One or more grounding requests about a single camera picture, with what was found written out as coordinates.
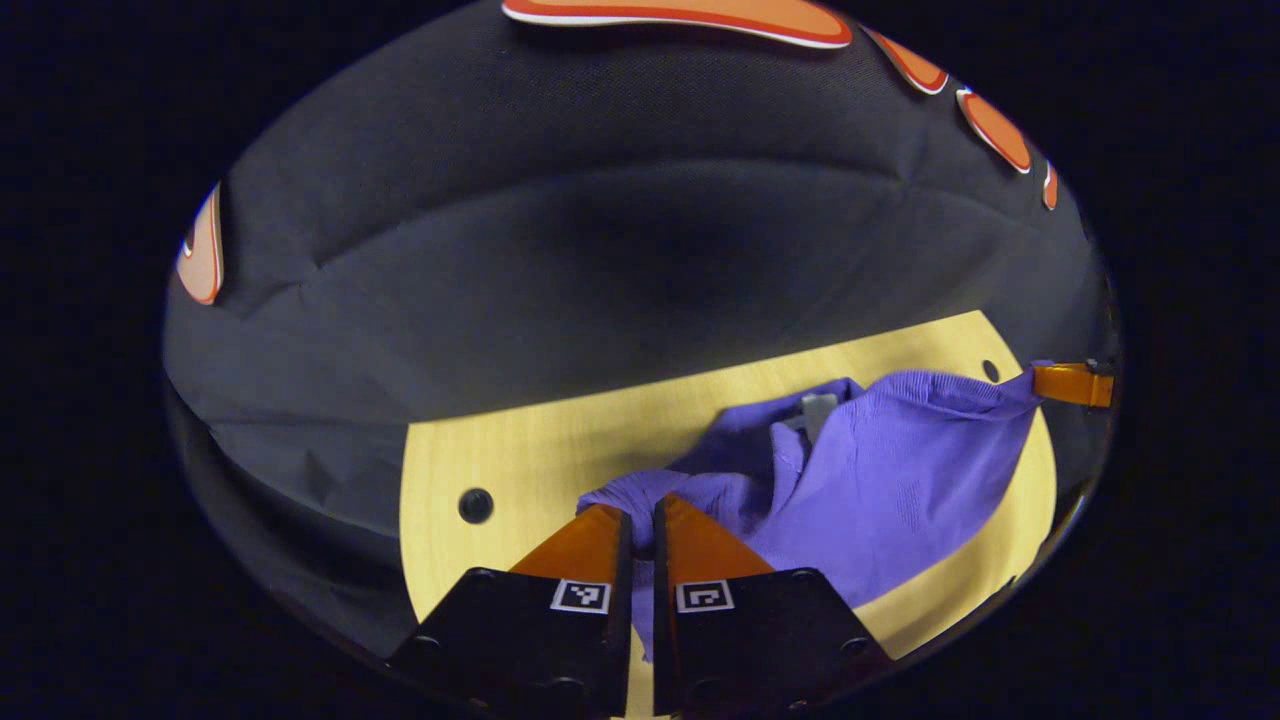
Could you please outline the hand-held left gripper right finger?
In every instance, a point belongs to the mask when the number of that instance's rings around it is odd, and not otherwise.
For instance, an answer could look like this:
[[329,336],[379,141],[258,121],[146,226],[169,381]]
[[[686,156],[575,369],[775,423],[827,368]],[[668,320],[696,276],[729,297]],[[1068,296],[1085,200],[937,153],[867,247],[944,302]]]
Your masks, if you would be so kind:
[[677,495],[654,520],[657,714],[801,717],[893,666],[819,570],[772,568]]

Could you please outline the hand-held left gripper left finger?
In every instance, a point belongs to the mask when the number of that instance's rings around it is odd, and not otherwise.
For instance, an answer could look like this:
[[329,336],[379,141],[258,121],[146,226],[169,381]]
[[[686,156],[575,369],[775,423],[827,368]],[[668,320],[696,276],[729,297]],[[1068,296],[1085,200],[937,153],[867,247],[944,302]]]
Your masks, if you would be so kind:
[[631,521],[593,505],[506,571],[471,568],[387,660],[483,719],[626,712]]

